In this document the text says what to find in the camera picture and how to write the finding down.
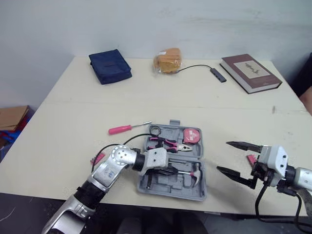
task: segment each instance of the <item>plastic bag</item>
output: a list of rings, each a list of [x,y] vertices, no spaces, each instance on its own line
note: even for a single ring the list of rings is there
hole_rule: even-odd
[[[182,58],[179,48],[162,50],[154,57],[154,71],[158,73],[176,73],[181,66]]]

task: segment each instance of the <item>table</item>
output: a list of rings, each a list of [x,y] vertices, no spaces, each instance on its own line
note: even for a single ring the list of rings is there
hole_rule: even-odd
[[[102,202],[207,212],[254,214],[255,190],[216,170],[229,167],[250,176],[246,152],[225,144],[242,140],[280,144],[289,164],[312,168],[312,117],[270,61],[261,62],[283,84],[248,95],[220,67],[219,60],[184,60],[185,66],[208,64],[227,82],[220,83],[206,67],[175,75],[152,73],[151,59],[127,59],[133,77],[100,85],[89,59],[75,57],[0,164],[0,192],[67,199],[91,172],[90,159],[109,143],[124,142],[148,131],[147,126],[109,136],[111,127],[152,121],[202,130],[208,196],[204,202],[137,192],[137,172],[124,170]],[[130,146],[142,147],[143,138]],[[269,188],[260,203],[262,215],[294,215],[295,197]]]

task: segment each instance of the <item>pink screwdriver handle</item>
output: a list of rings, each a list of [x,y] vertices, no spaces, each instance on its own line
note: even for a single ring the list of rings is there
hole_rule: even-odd
[[[113,134],[117,134],[117,133],[123,133],[123,132],[129,131],[131,129],[132,129],[131,125],[120,126],[120,127],[109,129],[108,134],[113,135]]]

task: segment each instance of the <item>hammer head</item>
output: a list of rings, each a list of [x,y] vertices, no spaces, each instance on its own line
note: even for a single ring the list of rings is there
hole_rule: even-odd
[[[200,167],[199,162],[195,163],[195,171],[191,172],[191,176],[196,178],[194,186],[196,186],[201,179],[201,170],[199,167]]]

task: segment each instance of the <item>pink object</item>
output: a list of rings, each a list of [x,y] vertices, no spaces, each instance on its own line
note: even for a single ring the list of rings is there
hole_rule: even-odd
[[[95,165],[97,165],[98,162],[100,162],[100,161],[102,160],[102,158],[104,158],[104,157],[105,157],[105,154],[103,154],[103,153],[99,154],[98,157],[97,157],[97,160],[96,160]],[[91,165],[93,165],[93,161],[94,161],[94,158],[92,158],[92,159],[90,160]]]
[[[113,134],[117,134],[117,133],[123,133],[123,132],[129,131],[131,129],[132,129],[131,125],[120,126],[120,127],[109,129],[108,134],[113,135]]]
[[[200,140],[200,133],[198,130],[193,128],[187,128],[183,131],[183,142],[196,144]]]
[[[257,158],[255,155],[247,155],[246,156],[250,165],[253,166],[255,162],[257,162]]]

